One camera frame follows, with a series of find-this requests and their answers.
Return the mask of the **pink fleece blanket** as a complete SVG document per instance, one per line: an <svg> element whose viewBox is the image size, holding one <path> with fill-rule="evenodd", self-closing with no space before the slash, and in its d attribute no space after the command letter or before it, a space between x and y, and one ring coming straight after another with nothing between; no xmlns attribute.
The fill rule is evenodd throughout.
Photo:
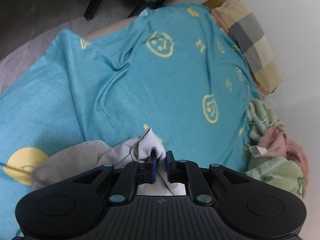
<svg viewBox="0 0 320 240"><path fill-rule="evenodd" d="M251 146L249 152L253 158L283 157L294 161L301 169L303 177L309 181L309 164L302 146L291 140L280 126L271 126L259 139L257 146Z"/></svg>

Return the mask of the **teal patterned bed sheet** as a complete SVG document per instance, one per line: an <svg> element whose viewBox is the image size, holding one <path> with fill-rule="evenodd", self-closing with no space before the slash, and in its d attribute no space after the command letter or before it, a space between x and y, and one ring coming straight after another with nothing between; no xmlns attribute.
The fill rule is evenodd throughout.
<svg viewBox="0 0 320 240"><path fill-rule="evenodd" d="M1 239L45 157L84 141L116 146L151 128L178 159L242 172L249 66L209 10L144 10L114 33L86 40L63 30L1 95Z"/></svg>

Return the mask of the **brown bed headboard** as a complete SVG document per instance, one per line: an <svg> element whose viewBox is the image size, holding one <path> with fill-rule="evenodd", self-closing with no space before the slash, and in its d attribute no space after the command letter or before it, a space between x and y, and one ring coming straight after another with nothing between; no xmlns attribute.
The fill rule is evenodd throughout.
<svg viewBox="0 0 320 240"><path fill-rule="evenodd" d="M220 7L227 0L207 0L202 5L208 7L210 10Z"/></svg>

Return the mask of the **white t-shirt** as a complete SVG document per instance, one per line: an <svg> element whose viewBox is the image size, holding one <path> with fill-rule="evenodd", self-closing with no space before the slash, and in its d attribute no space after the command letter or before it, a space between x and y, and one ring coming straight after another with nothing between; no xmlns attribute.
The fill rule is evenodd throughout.
<svg viewBox="0 0 320 240"><path fill-rule="evenodd" d="M101 140L94 140L65 148L33 169L31 187L35 191L104 164L112 164L116 169L124 168L130 162L148 158L152 150L156 152L157 158L156 182L153 185L143 183L137 193L144 196L186 195L183 184L168 182L165 148L151 128L147 128L139 137L114 147Z"/></svg>

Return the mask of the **green fleece blanket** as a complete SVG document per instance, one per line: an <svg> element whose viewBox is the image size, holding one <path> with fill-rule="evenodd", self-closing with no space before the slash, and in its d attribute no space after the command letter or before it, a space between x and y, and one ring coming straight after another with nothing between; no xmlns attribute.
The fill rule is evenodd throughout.
<svg viewBox="0 0 320 240"><path fill-rule="evenodd" d="M250 131L250 143L244 146L243 152L248 160L245 174L269 185L290 192L304 199L308 183L306 183L300 167L294 162L281 156L275 158L253 158L249 152L251 146L257 146L259 139L267 128L280 126L286 131L285 123L277 114L267 108L259 99L251 99L247 109Z"/></svg>

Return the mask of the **checkered pillow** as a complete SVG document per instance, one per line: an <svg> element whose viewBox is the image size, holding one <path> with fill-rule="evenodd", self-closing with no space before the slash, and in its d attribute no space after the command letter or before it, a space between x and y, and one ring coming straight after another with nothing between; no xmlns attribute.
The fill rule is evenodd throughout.
<svg viewBox="0 0 320 240"><path fill-rule="evenodd" d="M227 0L211 10L213 19L242 52L253 80L263 97L273 93L282 81L267 37L242 0Z"/></svg>

